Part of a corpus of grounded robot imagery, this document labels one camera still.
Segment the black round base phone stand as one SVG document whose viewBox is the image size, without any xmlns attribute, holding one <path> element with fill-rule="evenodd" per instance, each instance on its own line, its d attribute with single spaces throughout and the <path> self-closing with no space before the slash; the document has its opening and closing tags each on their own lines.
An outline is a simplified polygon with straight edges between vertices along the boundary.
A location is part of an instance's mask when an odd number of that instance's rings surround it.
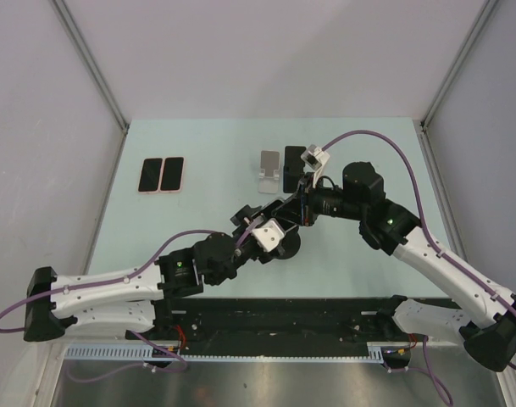
<svg viewBox="0 0 516 407">
<path fill-rule="evenodd" d="M 298 233 L 286 235 L 274 250 L 276 259 L 291 259 L 301 247 L 301 238 Z"/>
</svg>

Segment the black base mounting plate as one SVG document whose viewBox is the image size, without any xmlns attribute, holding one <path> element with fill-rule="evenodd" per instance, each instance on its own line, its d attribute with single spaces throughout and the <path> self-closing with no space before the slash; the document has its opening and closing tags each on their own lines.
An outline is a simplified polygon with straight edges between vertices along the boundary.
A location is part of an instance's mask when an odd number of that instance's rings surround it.
<svg viewBox="0 0 516 407">
<path fill-rule="evenodd" d="M 359 344 L 413 347 L 423 340 L 398 328 L 391 298 L 177 298 L 154 302 L 153 325 L 142 334 L 188 349 L 307 349 L 312 355 Z"/>
</svg>

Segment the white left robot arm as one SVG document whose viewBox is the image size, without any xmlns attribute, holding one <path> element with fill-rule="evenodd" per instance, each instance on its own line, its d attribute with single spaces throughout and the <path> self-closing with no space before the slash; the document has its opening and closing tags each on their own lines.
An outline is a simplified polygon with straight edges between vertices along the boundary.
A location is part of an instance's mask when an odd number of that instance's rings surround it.
<svg viewBox="0 0 516 407">
<path fill-rule="evenodd" d="M 138 268 L 100 276 L 62 276 L 51 266 L 36 269 L 26 291 L 24 340 L 130 331 L 167 337 L 174 328 L 171 299 L 233 280 L 250 260 L 267 264 L 298 252 L 304 217 L 282 206 L 280 200 L 245 206 L 231 220 L 232 234 L 203 230 L 204 238 L 189 248 L 158 252 Z"/>
</svg>

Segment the pink cased smartphone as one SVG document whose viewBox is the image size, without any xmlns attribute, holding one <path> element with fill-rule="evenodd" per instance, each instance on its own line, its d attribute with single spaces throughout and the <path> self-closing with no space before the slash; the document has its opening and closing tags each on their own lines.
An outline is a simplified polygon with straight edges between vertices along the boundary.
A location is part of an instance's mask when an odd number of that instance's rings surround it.
<svg viewBox="0 0 516 407">
<path fill-rule="evenodd" d="M 161 158 L 148 158 L 143 161 L 137 188 L 139 193 L 153 193 L 158 190 L 162 165 Z"/>
<path fill-rule="evenodd" d="M 164 160 L 159 190 L 161 192 L 178 192 L 182 186 L 185 159 L 183 157 L 168 157 Z"/>
</svg>

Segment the silver folding phone stand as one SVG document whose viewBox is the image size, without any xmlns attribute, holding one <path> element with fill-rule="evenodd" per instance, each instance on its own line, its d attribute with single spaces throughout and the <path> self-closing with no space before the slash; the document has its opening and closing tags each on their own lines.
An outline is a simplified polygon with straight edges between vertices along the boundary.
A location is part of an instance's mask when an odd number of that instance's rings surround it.
<svg viewBox="0 0 516 407">
<path fill-rule="evenodd" d="M 276 194 L 280 186 L 280 153 L 262 150 L 260 154 L 258 191 Z"/>
</svg>

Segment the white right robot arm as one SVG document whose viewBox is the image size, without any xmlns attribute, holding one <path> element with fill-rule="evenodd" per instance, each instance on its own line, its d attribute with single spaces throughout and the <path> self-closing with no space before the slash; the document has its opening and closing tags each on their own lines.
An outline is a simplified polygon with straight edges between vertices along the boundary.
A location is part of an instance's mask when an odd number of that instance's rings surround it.
<svg viewBox="0 0 516 407">
<path fill-rule="evenodd" d="M 355 220 L 371 248 L 413 267 L 457 305 L 442 308 L 395 296 L 394 310 L 377 319 L 383 338 L 397 340 L 405 332 L 426 335 L 464 347 L 491 371 L 504 371 L 511 364 L 516 354 L 516 293 L 442 246 L 419 217 L 388 199 L 372 164 L 346 165 L 341 186 L 324 187 L 307 173 L 275 210 L 276 218 L 297 226 L 312 226 L 321 215 Z"/>
</svg>

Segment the black folding phone stand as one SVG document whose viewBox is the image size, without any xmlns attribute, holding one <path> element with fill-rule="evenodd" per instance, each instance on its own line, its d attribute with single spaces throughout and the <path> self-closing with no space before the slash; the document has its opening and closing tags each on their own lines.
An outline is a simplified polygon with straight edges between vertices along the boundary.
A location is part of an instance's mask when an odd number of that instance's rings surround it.
<svg viewBox="0 0 516 407">
<path fill-rule="evenodd" d="M 301 156 L 306 151 L 305 146 L 285 146 L 283 166 L 283 193 L 294 193 L 297 184 L 304 174 Z"/>
</svg>

